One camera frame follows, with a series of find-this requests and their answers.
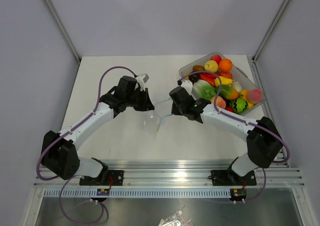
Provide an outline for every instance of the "gray wall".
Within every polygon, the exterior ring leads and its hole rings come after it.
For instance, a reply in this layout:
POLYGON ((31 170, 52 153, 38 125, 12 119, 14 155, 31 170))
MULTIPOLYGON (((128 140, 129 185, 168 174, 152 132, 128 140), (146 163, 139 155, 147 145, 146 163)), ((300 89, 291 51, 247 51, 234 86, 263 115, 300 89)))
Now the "gray wall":
POLYGON ((80 55, 253 55, 282 0, 52 0, 80 55))
POLYGON ((320 1, 292 0, 258 66, 268 100, 320 216, 320 1))
POLYGON ((0 225, 17 226, 77 65, 41 0, 0 0, 0 9, 0 225))

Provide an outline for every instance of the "orange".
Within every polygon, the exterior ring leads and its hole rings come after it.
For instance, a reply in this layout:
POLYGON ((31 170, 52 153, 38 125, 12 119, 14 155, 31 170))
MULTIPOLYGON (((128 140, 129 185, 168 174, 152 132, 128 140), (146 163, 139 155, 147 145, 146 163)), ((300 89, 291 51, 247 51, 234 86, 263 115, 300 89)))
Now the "orange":
POLYGON ((219 69, 221 72, 229 72, 232 69, 232 61, 230 61, 229 59, 223 59, 220 61, 219 63, 219 69))

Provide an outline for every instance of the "clear plastic container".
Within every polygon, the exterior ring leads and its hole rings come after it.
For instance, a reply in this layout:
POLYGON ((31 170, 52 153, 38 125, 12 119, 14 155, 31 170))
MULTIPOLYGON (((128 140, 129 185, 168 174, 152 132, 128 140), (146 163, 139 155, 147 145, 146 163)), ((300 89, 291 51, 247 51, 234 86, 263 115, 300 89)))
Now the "clear plastic container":
MULTIPOLYGON (((205 63, 207 61, 210 60, 211 57, 213 57, 214 55, 220 55, 222 59, 225 59, 225 56, 218 53, 218 52, 214 52, 214 53, 211 53, 209 55, 206 55, 184 67, 182 67, 180 70, 179 70, 179 75, 181 77, 187 75, 188 73, 190 73, 192 71, 192 67, 194 65, 205 65, 205 63)), ((233 75, 233 80, 237 80, 242 89, 246 89, 246 90, 253 90, 253 89, 258 89, 258 87, 248 79, 247 75, 241 71, 239 68, 237 68, 235 65, 233 65, 231 71, 230 71, 233 75)), ((251 109, 243 112, 241 115, 245 115, 246 113, 252 111, 253 109, 257 108, 258 106, 260 106, 262 103, 264 103, 266 101, 266 95, 264 92, 263 93, 263 97, 262 97, 262 101, 259 102, 258 104, 254 105, 254 107, 252 107, 251 109)), ((198 99, 200 98, 200 96, 198 95, 198 93, 195 91, 195 90, 192 90, 192 94, 198 99)))

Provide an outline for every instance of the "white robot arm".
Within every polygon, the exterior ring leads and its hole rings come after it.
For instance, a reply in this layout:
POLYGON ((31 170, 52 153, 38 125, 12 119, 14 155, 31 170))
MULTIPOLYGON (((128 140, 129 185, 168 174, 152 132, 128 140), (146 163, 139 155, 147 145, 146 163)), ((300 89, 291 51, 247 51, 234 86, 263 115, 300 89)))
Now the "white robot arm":
POLYGON ((118 86, 100 97, 96 109, 58 133, 47 132, 43 138, 42 152, 60 136, 66 135, 50 148, 43 157, 42 165, 64 180, 80 175, 95 178, 97 184, 103 183, 107 177, 108 166, 97 159, 78 157, 77 151, 94 131, 125 111, 127 107, 133 107, 136 111, 155 109, 150 101, 148 89, 145 88, 148 79, 147 74, 136 78, 123 76, 118 86))
POLYGON ((252 126, 250 123, 266 128, 280 136, 272 120, 267 117, 262 117, 260 120, 250 119, 221 108, 217 111, 208 100, 202 98, 194 100, 190 95, 191 87, 191 82, 184 81, 181 86, 169 93, 173 100, 171 113, 186 116, 189 120, 198 121, 202 124, 214 124, 238 136, 247 143, 247 152, 237 157, 225 173, 219 171, 223 178, 220 180, 219 185, 242 185, 244 179, 248 178, 248 176, 250 178, 250 175, 254 174, 254 169, 259 167, 268 168, 283 145, 272 135, 252 126), (242 119, 244 123, 236 121, 225 114, 234 115, 238 119, 242 119))

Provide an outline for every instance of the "red wire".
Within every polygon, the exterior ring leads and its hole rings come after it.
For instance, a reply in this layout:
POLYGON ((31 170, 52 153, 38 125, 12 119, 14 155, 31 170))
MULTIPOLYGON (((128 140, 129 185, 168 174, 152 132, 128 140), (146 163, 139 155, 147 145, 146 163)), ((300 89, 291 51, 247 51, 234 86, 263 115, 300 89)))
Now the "red wire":
POLYGON ((247 186, 247 181, 244 180, 242 190, 247 186))
POLYGON ((112 177, 111 177, 111 176, 109 176, 108 181, 109 181, 109 192, 110 192, 110 190, 111 190, 111 186, 112 186, 112 184, 113 184, 114 180, 112 179, 112 177))

